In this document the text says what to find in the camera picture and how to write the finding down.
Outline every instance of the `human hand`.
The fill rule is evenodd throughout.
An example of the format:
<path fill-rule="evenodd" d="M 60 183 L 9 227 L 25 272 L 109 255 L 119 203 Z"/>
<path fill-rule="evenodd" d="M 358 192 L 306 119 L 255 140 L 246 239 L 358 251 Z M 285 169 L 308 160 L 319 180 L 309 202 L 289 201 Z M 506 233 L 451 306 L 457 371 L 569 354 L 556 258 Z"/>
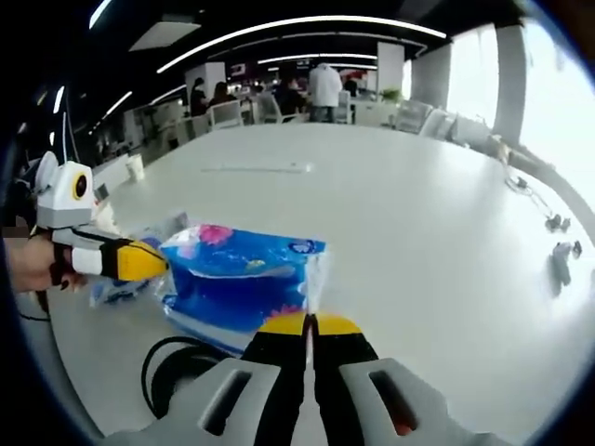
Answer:
<path fill-rule="evenodd" d="M 8 246 L 8 268 L 13 287 L 17 293 L 45 291 L 52 286 L 50 267 L 56 263 L 54 243 L 47 234 L 31 238 L 22 247 Z M 72 251 L 67 249 L 64 257 L 72 264 Z M 76 290 L 86 284 L 86 277 L 74 271 L 65 272 L 61 278 L 61 289 Z"/>

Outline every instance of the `window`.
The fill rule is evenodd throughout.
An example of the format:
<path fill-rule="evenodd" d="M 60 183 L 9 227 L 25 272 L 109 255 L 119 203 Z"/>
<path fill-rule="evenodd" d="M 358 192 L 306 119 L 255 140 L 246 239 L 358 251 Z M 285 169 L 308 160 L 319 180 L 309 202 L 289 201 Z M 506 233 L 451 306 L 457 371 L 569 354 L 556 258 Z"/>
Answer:
<path fill-rule="evenodd" d="M 485 121 L 487 126 L 494 127 L 498 72 L 494 25 L 456 36 L 451 55 L 448 111 Z"/>
<path fill-rule="evenodd" d="M 580 65 L 543 27 L 525 23 L 527 89 L 521 144 L 556 170 L 595 210 L 595 91 Z"/>
<path fill-rule="evenodd" d="M 413 65 L 411 64 L 411 60 L 408 60 L 403 65 L 403 87 L 401 89 L 401 93 L 403 94 L 403 99 L 411 98 L 412 79 L 413 79 Z"/>

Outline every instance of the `pink flower print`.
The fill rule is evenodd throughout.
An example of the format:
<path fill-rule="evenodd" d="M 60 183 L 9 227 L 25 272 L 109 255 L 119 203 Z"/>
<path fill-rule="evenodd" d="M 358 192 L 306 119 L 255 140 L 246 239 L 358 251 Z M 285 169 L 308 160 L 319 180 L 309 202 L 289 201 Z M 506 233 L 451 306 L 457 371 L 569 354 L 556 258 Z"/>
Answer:
<path fill-rule="evenodd" d="M 231 237 L 233 230 L 223 226 L 201 225 L 199 239 L 206 244 L 220 244 Z"/>
<path fill-rule="evenodd" d="M 275 318 L 277 316 L 281 316 L 283 314 L 297 313 L 298 311 L 301 311 L 301 310 L 302 310 L 302 307 L 299 307 L 297 305 L 283 304 L 283 306 L 281 307 L 280 310 L 274 309 L 273 311 L 271 311 L 271 315 L 267 318 L 267 320 Z"/>

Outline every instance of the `person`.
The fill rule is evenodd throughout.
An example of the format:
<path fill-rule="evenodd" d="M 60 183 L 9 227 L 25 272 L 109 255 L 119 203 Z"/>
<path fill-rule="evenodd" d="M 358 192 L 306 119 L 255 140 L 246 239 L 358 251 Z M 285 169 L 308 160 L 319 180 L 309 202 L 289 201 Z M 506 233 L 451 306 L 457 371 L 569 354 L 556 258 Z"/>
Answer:
<path fill-rule="evenodd" d="M 54 243 L 49 234 L 40 234 L 19 245 L 18 239 L 3 239 L 7 252 L 8 274 L 16 293 L 45 291 L 52 286 L 50 267 L 56 262 Z M 72 252 L 66 250 L 64 257 L 72 264 Z M 86 283 L 86 277 L 76 272 L 65 272 L 61 277 L 61 289 L 75 290 Z"/>
<path fill-rule="evenodd" d="M 205 80 L 197 77 L 190 93 L 190 115 L 201 116 L 206 113 Z"/>
<path fill-rule="evenodd" d="M 350 92 L 352 98 L 357 97 L 357 82 L 355 82 L 352 77 L 348 77 L 343 88 L 345 89 L 345 91 Z"/>
<path fill-rule="evenodd" d="M 327 63 L 320 63 L 310 72 L 310 92 L 312 116 L 314 122 L 322 122 L 324 114 L 330 123 L 335 121 L 335 109 L 338 106 L 338 94 L 343 89 L 338 71 Z"/>
<path fill-rule="evenodd" d="M 298 93 L 298 82 L 292 75 L 287 75 L 281 80 L 274 96 L 283 116 L 300 113 L 306 106 L 306 99 Z"/>
<path fill-rule="evenodd" d="M 213 94 L 211 101 L 208 103 L 208 106 L 213 107 L 214 105 L 223 104 L 224 102 L 237 100 L 237 97 L 230 95 L 227 90 L 228 87 L 225 82 L 217 82 L 217 85 L 215 85 L 215 93 Z"/>

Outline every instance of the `white pillar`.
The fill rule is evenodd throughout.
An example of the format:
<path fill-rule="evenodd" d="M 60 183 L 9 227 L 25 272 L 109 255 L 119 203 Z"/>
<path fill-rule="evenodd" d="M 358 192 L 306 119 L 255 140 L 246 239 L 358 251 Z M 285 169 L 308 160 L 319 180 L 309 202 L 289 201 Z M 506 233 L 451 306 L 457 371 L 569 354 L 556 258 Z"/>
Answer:
<path fill-rule="evenodd" d="M 378 42 L 377 93 L 387 88 L 402 88 L 405 49 L 403 46 Z"/>
<path fill-rule="evenodd" d="M 190 93 L 194 87 L 194 80 L 202 77 L 205 81 L 203 85 L 207 99 L 213 98 L 215 92 L 215 85 L 217 82 L 227 82 L 225 77 L 225 62 L 209 62 L 205 65 L 200 65 L 196 68 L 186 72 L 186 91 L 188 99 L 190 100 Z"/>

